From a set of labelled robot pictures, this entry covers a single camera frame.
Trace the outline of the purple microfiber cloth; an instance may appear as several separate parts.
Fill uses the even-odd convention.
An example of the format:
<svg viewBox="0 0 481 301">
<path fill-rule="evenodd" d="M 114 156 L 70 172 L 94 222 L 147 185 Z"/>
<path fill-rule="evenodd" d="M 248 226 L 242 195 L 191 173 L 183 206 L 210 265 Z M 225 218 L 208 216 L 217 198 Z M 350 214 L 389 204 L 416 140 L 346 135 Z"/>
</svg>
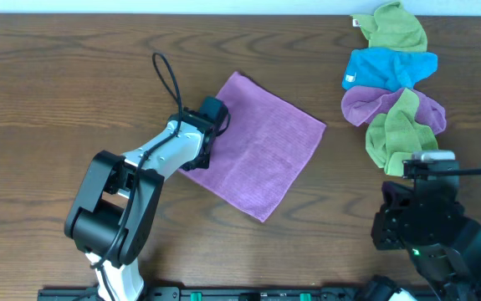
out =
<svg viewBox="0 0 481 301">
<path fill-rule="evenodd" d="M 315 153 L 325 124 L 239 72 L 217 94 L 232 116 L 207 169 L 186 177 L 264 222 Z"/>
</svg>

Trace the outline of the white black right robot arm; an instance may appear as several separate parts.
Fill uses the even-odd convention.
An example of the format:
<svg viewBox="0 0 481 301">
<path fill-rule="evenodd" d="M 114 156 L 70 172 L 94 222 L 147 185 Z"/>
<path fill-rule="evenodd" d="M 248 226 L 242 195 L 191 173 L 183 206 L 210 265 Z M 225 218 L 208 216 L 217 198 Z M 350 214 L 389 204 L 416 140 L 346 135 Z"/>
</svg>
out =
<svg viewBox="0 0 481 301">
<path fill-rule="evenodd" d="M 481 224 L 465 216 L 458 187 L 457 176 L 384 182 L 371 237 L 379 251 L 407 251 L 439 299 L 481 300 Z"/>
</svg>

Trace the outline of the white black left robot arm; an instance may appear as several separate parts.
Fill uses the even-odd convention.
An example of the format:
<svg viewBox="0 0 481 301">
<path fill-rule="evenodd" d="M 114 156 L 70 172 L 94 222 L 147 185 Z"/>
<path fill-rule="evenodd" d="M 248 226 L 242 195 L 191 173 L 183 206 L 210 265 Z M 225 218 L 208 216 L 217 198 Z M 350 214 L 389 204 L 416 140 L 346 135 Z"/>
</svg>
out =
<svg viewBox="0 0 481 301">
<path fill-rule="evenodd" d="M 179 169 L 208 168 L 213 142 L 229 121 L 225 109 L 182 110 L 144 145 L 121 155 L 103 150 L 93 157 L 64 234 L 89 259 L 99 281 L 98 299 L 140 299 L 145 284 L 137 258 L 165 181 Z"/>
</svg>

